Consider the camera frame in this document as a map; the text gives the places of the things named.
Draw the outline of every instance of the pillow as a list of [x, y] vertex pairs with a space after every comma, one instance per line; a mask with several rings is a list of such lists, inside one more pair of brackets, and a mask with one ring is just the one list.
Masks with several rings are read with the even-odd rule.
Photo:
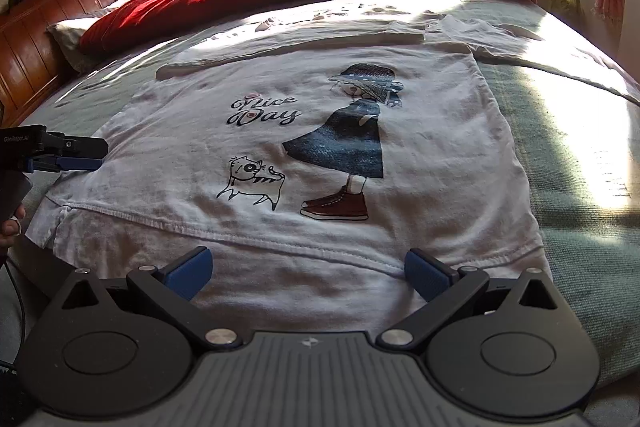
[[117, 0], [105, 8], [83, 14], [76, 19], [56, 22], [47, 26], [49, 32], [60, 46], [66, 61], [78, 73], [89, 73], [100, 63], [100, 57], [85, 55], [78, 49], [78, 44], [84, 32], [87, 31], [100, 17], [118, 9], [128, 0]]

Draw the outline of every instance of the blue gripper pad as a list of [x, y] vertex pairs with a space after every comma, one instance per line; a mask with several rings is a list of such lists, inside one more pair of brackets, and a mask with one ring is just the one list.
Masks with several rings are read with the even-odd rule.
[[459, 279], [457, 271], [418, 248], [412, 248], [406, 253], [404, 277], [427, 302], [449, 289]]
[[198, 247], [159, 271], [167, 288], [190, 301], [213, 275], [213, 256], [209, 248]]

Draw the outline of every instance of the black cable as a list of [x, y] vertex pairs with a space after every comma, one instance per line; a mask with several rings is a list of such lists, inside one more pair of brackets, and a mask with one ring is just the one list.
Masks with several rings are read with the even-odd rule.
[[8, 369], [9, 371], [13, 371], [15, 373], [15, 365], [13, 365], [12, 363], [0, 360], [0, 367], [4, 367], [5, 369]]
[[[15, 263], [11, 258], [7, 258], [7, 261], [17, 269], [17, 266], [15, 266]], [[24, 302], [22, 301], [22, 296], [20, 295], [20, 290], [18, 290], [18, 285], [15, 282], [14, 275], [11, 273], [11, 270], [9, 270], [9, 265], [4, 263], [4, 268], [9, 274], [9, 279], [11, 280], [11, 284], [14, 286], [15, 295], [18, 298], [18, 304], [20, 304], [20, 347], [22, 347], [22, 344], [24, 344], [24, 338], [27, 336], [27, 318], [24, 312]]]

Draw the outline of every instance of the blue skirt graphic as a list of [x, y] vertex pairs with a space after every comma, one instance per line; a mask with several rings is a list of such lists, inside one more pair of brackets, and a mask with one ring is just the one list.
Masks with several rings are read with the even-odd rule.
[[[372, 115], [365, 123], [360, 120]], [[284, 142], [296, 160], [366, 178], [383, 178], [378, 130], [380, 108], [373, 100], [356, 100], [335, 111], [318, 129]]]

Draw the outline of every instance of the screw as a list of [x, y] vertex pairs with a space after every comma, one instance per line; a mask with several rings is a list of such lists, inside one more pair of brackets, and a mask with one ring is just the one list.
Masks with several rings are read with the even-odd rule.
[[404, 330], [386, 330], [382, 333], [382, 341], [389, 346], [406, 346], [414, 339], [409, 331]]
[[227, 330], [226, 328], [216, 328], [215, 330], [207, 331], [204, 338], [209, 344], [228, 346], [228, 344], [233, 344], [238, 339], [238, 335], [236, 335], [235, 331]]

